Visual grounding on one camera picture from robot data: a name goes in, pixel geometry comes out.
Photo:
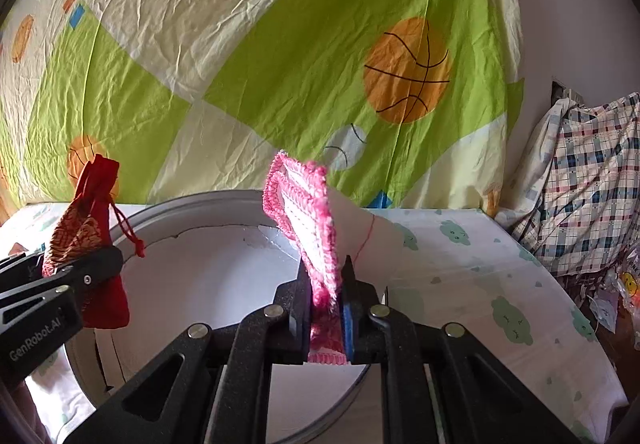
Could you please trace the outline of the pink crocheted cloth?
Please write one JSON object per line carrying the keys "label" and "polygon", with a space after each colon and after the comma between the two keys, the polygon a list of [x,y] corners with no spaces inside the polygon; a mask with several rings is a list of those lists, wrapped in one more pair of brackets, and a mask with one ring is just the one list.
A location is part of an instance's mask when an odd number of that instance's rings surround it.
{"label": "pink crocheted cloth", "polygon": [[286,152],[271,161],[262,208],[298,251],[311,286],[309,360],[345,365],[338,293],[342,286],[326,169]]}

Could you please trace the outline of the green basketball bed sheet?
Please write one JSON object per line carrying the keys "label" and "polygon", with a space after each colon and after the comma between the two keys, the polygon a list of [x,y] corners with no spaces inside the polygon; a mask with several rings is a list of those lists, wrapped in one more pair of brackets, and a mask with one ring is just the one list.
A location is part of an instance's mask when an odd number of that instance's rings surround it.
{"label": "green basketball bed sheet", "polygon": [[258,190],[277,152],[370,208],[494,214],[518,0],[1,0],[1,213]]}

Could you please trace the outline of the red drawstring pouch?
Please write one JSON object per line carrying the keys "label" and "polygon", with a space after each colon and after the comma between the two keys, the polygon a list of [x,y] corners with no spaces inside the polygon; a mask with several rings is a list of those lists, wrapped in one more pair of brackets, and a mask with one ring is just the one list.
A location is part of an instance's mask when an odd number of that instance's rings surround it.
{"label": "red drawstring pouch", "polygon": [[[136,256],[144,256],[144,242],[116,207],[111,195],[119,170],[113,159],[96,155],[81,171],[75,196],[51,235],[43,258],[44,277],[53,276],[63,265],[112,244],[110,215],[122,234],[134,246]],[[122,279],[115,275],[89,289],[80,306],[82,322],[87,328],[119,329],[129,324],[128,300]]]}

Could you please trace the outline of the plaid checked cloth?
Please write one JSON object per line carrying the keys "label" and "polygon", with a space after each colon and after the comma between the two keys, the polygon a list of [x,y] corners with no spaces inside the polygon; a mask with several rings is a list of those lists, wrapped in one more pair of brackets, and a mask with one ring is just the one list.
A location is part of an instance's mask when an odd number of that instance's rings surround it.
{"label": "plaid checked cloth", "polygon": [[639,238],[639,95],[558,100],[506,179],[498,223],[553,276],[600,273]]}

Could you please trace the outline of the round blue cookie tin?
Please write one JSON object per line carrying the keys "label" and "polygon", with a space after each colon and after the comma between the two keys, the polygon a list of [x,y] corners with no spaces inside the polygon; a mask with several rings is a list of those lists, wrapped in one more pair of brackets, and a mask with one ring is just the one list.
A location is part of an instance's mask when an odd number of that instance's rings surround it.
{"label": "round blue cookie tin", "polygon": [[[270,303],[292,311],[299,258],[262,211],[260,193],[174,199],[131,218],[144,240],[124,258],[130,320],[83,331],[67,347],[94,413],[74,443],[329,443],[367,377],[363,366],[269,364],[262,336],[292,336],[299,322],[243,328]],[[250,370],[230,363],[244,342]]]}

